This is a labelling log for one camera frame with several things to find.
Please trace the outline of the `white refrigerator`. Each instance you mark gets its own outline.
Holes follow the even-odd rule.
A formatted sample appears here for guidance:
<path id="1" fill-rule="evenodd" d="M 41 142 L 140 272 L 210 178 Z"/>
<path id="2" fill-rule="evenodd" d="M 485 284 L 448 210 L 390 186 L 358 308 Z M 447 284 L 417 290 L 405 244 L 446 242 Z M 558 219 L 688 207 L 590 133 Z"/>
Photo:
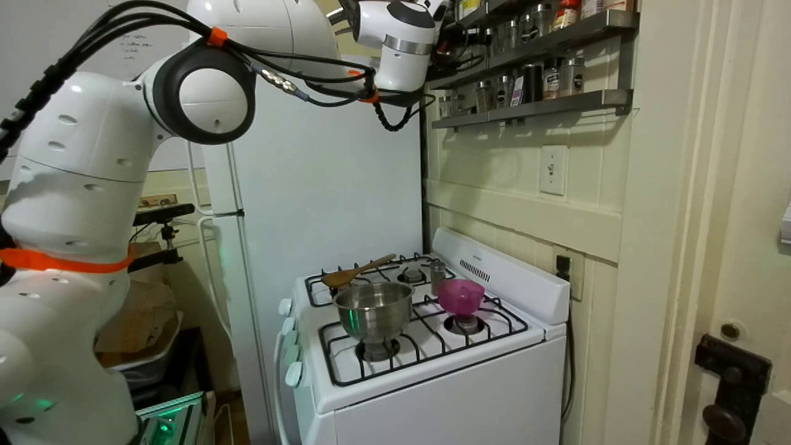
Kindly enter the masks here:
<path id="1" fill-rule="evenodd" d="M 423 251 L 419 118 L 382 127 L 367 103 L 308 104 L 263 80 L 234 143 L 188 143 L 209 208 L 198 227 L 252 445 L 275 445 L 271 402 L 279 306 L 305 276 Z"/>

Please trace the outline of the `labelled spice jar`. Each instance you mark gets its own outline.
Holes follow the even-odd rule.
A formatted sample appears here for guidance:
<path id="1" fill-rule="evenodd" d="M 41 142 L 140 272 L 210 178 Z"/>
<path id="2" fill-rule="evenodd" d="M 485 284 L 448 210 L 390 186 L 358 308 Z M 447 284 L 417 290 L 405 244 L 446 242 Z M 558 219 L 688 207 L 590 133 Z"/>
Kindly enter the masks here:
<path id="1" fill-rule="evenodd" d="M 550 58 L 543 62 L 543 99 L 553 100 L 559 97 L 561 82 L 560 66 L 562 58 Z"/>

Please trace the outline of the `brown paper bag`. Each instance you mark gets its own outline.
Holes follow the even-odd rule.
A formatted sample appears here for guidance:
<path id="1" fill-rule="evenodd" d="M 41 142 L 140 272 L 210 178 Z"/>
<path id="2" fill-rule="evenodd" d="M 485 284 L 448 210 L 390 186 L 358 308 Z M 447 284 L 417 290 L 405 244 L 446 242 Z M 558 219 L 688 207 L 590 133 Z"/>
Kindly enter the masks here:
<path id="1" fill-rule="evenodd" d="M 169 286 L 131 281 L 124 306 L 98 334 L 96 357 L 103 367 L 147 360 L 166 350 L 179 326 Z"/>

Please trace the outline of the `glass jar silver lid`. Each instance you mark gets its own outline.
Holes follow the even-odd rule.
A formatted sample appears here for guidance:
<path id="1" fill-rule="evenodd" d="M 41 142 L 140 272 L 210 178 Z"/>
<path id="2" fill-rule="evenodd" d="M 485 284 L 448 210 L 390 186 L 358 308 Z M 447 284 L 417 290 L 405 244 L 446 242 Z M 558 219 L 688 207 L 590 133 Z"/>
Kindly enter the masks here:
<path id="1" fill-rule="evenodd" d="M 559 67 L 559 96 L 573 96 L 585 92 L 585 58 L 573 57 L 562 60 Z"/>

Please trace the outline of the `wall socket with black plug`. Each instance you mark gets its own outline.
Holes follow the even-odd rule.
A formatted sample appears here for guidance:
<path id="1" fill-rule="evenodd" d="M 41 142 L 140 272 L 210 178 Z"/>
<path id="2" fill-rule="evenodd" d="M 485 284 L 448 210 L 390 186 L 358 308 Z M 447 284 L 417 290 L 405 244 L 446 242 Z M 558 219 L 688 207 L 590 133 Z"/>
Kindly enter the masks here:
<path id="1" fill-rule="evenodd" d="M 568 250 L 562 246 L 554 246 L 556 257 L 556 275 L 570 283 L 570 298 L 576 302 L 584 300 L 585 261 L 584 254 Z"/>

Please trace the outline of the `black spice jar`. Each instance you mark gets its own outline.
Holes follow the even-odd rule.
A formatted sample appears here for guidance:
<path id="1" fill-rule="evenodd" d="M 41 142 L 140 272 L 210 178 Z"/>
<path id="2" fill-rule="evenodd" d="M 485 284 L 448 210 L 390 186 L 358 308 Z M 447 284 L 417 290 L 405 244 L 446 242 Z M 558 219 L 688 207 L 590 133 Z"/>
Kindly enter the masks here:
<path id="1" fill-rule="evenodd" d="M 523 94 L 522 103 L 535 103 L 542 101 L 543 91 L 543 65 L 528 63 L 523 66 Z"/>

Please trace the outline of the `metal wall spice shelf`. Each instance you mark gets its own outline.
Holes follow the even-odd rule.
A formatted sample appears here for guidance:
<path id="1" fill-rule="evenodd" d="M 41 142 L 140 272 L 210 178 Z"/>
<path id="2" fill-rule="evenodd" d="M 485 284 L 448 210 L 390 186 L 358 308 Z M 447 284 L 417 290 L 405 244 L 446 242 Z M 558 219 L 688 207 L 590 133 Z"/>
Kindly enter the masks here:
<path id="1" fill-rule="evenodd" d="M 571 51 L 587 48 L 595 43 L 619 37 L 619 66 L 615 88 L 585 91 L 580 94 L 518 104 L 504 109 L 454 116 L 438 119 L 431 124 L 432 129 L 459 129 L 460 127 L 519 121 L 537 116 L 563 112 L 591 112 L 615 109 L 618 116 L 630 112 L 633 104 L 633 59 L 635 58 L 635 39 L 640 28 L 641 14 L 638 11 L 619 11 L 605 9 L 591 17 L 574 23 L 570 27 L 536 38 L 526 46 L 500 54 L 486 65 L 443 78 L 430 84 L 435 90 L 451 90 L 461 85 L 471 85 L 475 80 L 491 78 L 506 68 L 520 66 L 526 62 L 543 61 L 551 57 L 566 56 Z"/>

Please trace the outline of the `white gas stove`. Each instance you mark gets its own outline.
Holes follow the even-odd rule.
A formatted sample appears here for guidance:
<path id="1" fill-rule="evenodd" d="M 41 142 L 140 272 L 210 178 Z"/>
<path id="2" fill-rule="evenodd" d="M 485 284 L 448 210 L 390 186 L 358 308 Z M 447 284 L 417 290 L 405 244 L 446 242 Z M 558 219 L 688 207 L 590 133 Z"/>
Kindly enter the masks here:
<path id="1" fill-rule="evenodd" d="M 333 305 L 313 307 L 294 287 L 295 330 L 281 353 L 285 423 L 297 445 L 557 445 L 561 436 L 570 284 L 545 270 L 446 227 L 432 256 L 485 295 L 503 299 L 543 330 L 532 346 L 508 344 L 498 355 L 473 350 L 350 386 L 336 386 L 324 363 L 319 328 L 340 322 Z M 286 385 L 286 347 L 302 349 L 304 374 Z"/>

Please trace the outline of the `whiteboard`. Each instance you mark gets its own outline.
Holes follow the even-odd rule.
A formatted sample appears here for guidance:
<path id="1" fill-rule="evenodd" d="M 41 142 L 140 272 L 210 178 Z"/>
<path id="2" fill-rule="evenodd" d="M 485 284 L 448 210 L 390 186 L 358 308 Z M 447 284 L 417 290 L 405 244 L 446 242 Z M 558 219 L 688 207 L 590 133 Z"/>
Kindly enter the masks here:
<path id="1" fill-rule="evenodd" d="M 127 0 L 0 0 L 0 121 L 111 6 Z M 187 29 L 156 26 L 118 37 L 81 70 L 129 81 L 180 51 Z"/>

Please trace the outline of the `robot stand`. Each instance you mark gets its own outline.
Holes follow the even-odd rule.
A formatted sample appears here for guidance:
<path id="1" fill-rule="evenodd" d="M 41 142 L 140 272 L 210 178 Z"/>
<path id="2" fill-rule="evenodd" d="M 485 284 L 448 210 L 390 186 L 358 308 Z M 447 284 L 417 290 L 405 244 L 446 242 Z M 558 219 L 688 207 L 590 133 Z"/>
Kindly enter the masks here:
<path id="1" fill-rule="evenodd" d="M 213 391 L 138 410 L 138 433 L 129 445 L 215 445 L 215 412 Z"/>

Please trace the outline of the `black stove grate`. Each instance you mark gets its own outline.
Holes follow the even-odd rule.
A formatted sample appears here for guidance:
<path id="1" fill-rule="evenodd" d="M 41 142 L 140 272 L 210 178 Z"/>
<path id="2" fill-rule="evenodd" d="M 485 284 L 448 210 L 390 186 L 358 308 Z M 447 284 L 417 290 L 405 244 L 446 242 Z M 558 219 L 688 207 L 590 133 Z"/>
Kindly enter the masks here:
<path id="1" fill-rule="evenodd" d="M 437 298 L 415 302 L 412 320 L 395 337 L 400 344 L 398 355 L 376 363 L 359 360 L 354 349 L 360 342 L 349 336 L 339 322 L 326 324 L 318 333 L 331 382 L 341 387 L 355 385 L 469 350 L 475 355 L 498 355 L 508 344 L 532 346 L 544 339 L 542 329 L 498 297 L 485 295 L 475 312 L 486 323 L 486 330 L 477 335 L 460 336 L 444 329 L 443 322 L 450 315 Z"/>
<path id="2" fill-rule="evenodd" d="M 334 296 L 340 291 L 353 286 L 361 286 L 365 284 L 373 284 L 374 282 L 399 282 L 397 276 L 407 266 L 419 267 L 428 276 L 429 282 L 421 286 L 410 286 L 415 290 L 413 302 L 424 302 L 430 299 L 435 299 L 431 295 L 431 279 L 429 272 L 429 264 L 432 260 L 440 260 L 439 258 L 430 254 L 414 253 L 412 256 L 398 256 L 395 259 L 387 262 L 379 268 L 364 271 L 358 275 L 349 285 L 339 289 L 328 288 L 321 282 L 324 275 L 328 272 L 322 270 L 318 275 L 308 276 L 304 279 L 304 288 L 307 293 L 309 304 L 313 307 L 327 307 L 332 305 Z M 450 264 L 441 260 L 446 265 L 446 279 L 455 279 L 458 277 L 457 273 L 452 270 Z"/>

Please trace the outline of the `steel pot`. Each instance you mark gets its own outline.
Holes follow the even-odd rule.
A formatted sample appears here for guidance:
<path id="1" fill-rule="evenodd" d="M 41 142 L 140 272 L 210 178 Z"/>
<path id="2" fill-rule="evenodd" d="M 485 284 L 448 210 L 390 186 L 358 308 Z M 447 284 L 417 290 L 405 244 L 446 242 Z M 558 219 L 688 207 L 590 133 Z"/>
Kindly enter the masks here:
<path id="1" fill-rule="evenodd" d="M 403 282 L 371 282 L 339 291 L 333 298 L 345 332 L 365 344 L 392 340 L 412 320 L 415 288 Z"/>

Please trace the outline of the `white door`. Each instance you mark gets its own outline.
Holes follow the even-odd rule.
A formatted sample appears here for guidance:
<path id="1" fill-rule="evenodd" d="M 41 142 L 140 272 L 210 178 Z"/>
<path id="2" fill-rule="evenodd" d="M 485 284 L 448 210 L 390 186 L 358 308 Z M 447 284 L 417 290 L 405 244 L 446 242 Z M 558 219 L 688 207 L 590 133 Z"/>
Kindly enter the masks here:
<path id="1" fill-rule="evenodd" d="M 695 363 L 705 336 L 771 363 L 748 445 L 791 445 L 791 0 L 731 0 L 714 127 L 698 144 L 676 299 L 662 445 L 734 436 L 721 374 Z"/>

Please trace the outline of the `black door lock with knob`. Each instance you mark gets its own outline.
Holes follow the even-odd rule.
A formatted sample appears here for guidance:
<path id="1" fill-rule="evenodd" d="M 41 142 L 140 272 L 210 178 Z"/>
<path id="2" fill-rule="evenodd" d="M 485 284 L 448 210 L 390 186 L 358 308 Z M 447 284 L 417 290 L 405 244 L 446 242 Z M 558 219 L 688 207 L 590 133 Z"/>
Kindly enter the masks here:
<path id="1" fill-rule="evenodd" d="M 714 403 L 701 411 L 708 428 L 704 445 L 750 445 L 773 363 L 706 333 L 696 347 L 695 365 L 719 377 Z"/>

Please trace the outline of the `red lid spice bottle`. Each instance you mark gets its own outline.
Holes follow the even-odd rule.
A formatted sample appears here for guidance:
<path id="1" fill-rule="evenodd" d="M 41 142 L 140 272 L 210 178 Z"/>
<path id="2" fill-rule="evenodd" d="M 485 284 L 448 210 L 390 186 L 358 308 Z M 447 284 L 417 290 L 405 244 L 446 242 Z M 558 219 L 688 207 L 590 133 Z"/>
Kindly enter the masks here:
<path id="1" fill-rule="evenodd" d="M 577 23 L 580 17 L 581 2 L 582 0 L 560 0 L 551 31 L 556 32 Z"/>

